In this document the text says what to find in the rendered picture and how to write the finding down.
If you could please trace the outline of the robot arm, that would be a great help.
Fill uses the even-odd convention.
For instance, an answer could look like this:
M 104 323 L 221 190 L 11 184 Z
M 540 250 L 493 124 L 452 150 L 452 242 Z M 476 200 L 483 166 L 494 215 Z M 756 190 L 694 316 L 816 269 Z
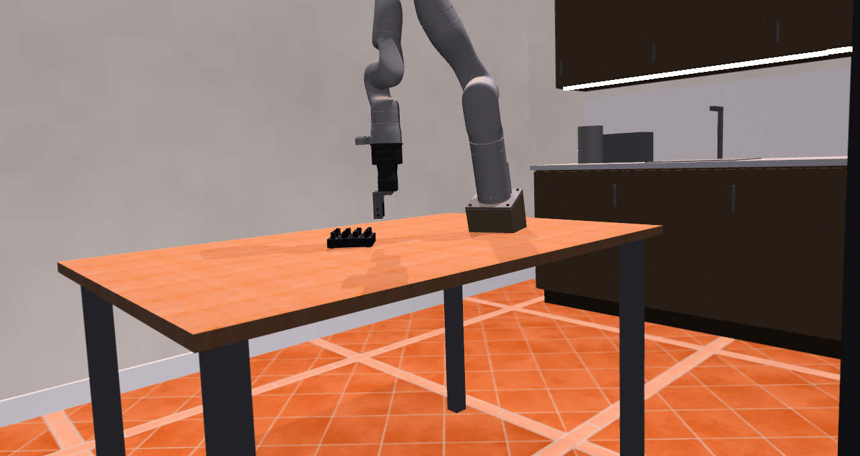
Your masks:
M 417 17 L 428 39 L 451 65 L 463 88 L 465 128 L 469 135 L 477 201 L 499 204 L 508 201 L 512 185 L 506 157 L 497 83 L 477 57 L 460 16 L 449 0 L 414 0 Z M 375 0 L 372 44 L 379 59 L 363 73 L 371 106 L 371 123 L 400 123 L 397 100 L 390 87 L 404 75 L 402 6 L 400 0 Z

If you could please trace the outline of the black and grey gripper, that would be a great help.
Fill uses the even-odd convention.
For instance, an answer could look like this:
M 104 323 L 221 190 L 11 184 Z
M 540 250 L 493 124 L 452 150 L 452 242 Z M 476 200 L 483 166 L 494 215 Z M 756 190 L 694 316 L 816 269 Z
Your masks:
M 357 136 L 355 145 L 369 144 L 372 147 L 372 164 L 378 169 L 378 191 L 374 195 L 374 218 L 383 218 L 384 195 L 398 190 L 397 168 L 402 163 L 402 134 L 400 123 L 373 123 L 371 136 Z

